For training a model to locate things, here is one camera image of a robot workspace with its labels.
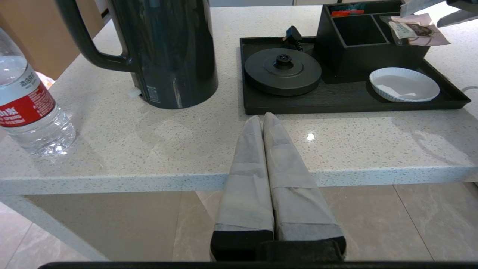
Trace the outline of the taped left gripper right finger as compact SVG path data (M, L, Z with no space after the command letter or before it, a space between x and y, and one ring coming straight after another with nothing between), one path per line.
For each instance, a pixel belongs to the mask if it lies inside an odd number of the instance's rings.
M263 141L278 240L333 240L345 251L336 218L289 133L271 112L264 117Z

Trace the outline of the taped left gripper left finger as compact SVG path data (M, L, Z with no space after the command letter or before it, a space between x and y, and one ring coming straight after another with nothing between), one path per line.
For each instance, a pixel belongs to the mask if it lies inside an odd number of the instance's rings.
M217 210L210 255L214 262L254 261L274 240L274 216L261 121L249 118L237 140Z

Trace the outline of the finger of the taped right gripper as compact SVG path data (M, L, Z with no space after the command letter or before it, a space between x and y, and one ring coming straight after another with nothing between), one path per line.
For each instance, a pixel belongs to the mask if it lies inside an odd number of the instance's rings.
M406 17L415 12L427 9L445 0L405 0L405 3L400 6L400 17Z
M446 27L451 25L461 24L463 22L473 21L478 18L478 11L477 10L458 10L451 14L448 14L442 18L440 18L437 22L437 27Z

